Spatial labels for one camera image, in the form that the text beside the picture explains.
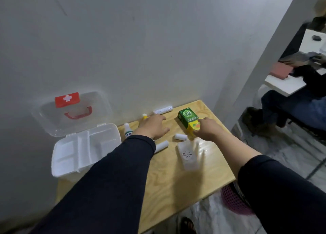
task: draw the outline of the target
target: plywood tabletop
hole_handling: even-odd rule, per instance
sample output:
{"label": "plywood tabletop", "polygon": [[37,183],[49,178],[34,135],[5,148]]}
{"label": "plywood tabletop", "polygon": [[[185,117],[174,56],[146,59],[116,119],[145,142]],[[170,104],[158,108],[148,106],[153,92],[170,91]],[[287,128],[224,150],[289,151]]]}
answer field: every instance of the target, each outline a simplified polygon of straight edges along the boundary
{"label": "plywood tabletop", "polygon": [[[195,152],[198,156],[200,169],[194,172],[184,171],[177,143],[173,136],[176,133],[187,134],[185,127],[178,120],[178,112],[190,107],[199,118],[209,117],[216,120],[228,132],[219,119],[201,101],[174,108],[165,113],[163,125],[170,128],[165,136],[155,143],[169,141],[169,147],[155,154],[150,162],[144,201],[141,210],[139,233],[142,233],[177,212],[191,206],[209,196],[221,187],[235,180],[234,175],[222,153],[213,142],[196,138]],[[130,123],[134,130],[138,121]],[[124,140],[123,125],[118,127]],[[60,179],[57,187],[57,202],[73,187],[73,183]]]}

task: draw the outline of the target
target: pink basket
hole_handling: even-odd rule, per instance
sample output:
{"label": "pink basket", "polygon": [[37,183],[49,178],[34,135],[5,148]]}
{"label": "pink basket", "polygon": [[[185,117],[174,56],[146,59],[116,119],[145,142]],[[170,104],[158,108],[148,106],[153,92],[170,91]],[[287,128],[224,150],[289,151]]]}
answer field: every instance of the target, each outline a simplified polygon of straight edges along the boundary
{"label": "pink basket", "polygon": [[240,215],[253,215],[253,210],[247,206],[240,197],[234,193],[229,185],[221,189],[221,197],[224,206],[232,212]]}

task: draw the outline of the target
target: plastic storage box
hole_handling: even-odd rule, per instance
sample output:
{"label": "plastic storage box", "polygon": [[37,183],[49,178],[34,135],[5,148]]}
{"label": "plastic storage box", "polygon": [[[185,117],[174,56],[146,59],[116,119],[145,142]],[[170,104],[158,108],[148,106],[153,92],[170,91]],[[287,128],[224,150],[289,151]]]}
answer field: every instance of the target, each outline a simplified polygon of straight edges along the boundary
{"label": "plastic storage box", "polygon": [[[78,100],[69,103],[71,96]],[[106,124],[111,108],[99,92],[61,96],[68,101],[56,107],[55,101],[33,111],[33,116],[52,136],[64,136],[54,147],[51,170],[54,177],[78,181],[93,164],[121,144],[115,124]]]}

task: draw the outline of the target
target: jeans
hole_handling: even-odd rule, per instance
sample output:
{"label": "jeans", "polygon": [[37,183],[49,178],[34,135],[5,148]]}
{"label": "jeans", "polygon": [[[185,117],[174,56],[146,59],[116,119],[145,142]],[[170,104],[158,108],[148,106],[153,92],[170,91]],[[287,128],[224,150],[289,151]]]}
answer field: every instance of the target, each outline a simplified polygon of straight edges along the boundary
{"label": "jeans", "polygon": [[316,98],[305,88],[288,97],[271,90],[261,98],[261,103],[265,123],[276,123],[282,118],[286,121],[275,112],[278,108],[305,125],[326,131],[326,97]]}

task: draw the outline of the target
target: white desk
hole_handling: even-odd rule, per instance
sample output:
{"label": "white desk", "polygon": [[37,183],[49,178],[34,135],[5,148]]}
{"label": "white desk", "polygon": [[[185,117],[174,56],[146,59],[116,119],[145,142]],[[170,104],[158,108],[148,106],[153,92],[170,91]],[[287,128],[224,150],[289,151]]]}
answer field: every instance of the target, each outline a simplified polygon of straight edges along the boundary
{"label": "white desk", "polygon": [[[311,38],[313,35],[320,36],[321,41],[314,41]],[[306,30],[299,51],[304,53],[319,53],[319,49],[324,42],[326,42],[326,34],[313,30]],[[322,68],[318,70],[318,72],[323,75],[326,73],[326,69]],[[286,97],[306,86],[303,77],[295,78],[290,75],[284,80],[268,75],[264,84]]]}

